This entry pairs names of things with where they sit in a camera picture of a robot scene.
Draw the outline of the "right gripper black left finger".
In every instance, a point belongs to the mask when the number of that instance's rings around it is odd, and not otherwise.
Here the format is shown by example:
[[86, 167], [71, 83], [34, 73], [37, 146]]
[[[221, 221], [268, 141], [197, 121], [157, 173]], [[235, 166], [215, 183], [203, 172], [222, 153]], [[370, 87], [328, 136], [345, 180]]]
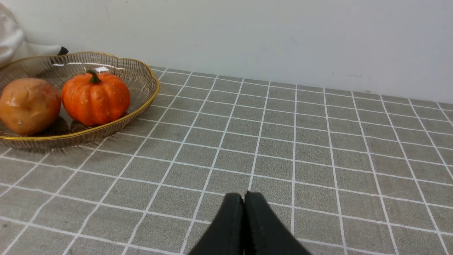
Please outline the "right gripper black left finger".
[[244, 202], [238, 193], [225, 195], [220, 209], [190, 255], [242, 255]]

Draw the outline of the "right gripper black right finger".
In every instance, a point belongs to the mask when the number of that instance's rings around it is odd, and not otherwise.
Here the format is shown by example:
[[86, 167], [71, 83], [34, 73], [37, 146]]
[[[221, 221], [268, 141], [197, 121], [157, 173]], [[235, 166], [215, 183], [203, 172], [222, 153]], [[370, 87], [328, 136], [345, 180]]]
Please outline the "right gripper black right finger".
[[245, 195], [245, 255], [310, 255], [258, 192]]

